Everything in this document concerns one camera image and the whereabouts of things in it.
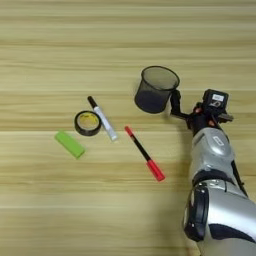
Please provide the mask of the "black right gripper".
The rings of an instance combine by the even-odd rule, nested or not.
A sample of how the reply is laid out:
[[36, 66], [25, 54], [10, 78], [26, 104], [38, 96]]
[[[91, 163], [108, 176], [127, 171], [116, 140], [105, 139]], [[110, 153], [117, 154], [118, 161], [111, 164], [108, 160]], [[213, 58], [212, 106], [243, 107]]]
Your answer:
[[220, 124], [232, 122], [234, 117], [226, 110], [205, 105], [198, 102], [190, 115], [183, 113], [180, 106], [181, 95], [178, 90], [174, 90], [170, 97], [171, 114], [177, 118], [187, 120], [187, 126], [196, 135], [204, 128], [214, 128], [221, 130]]

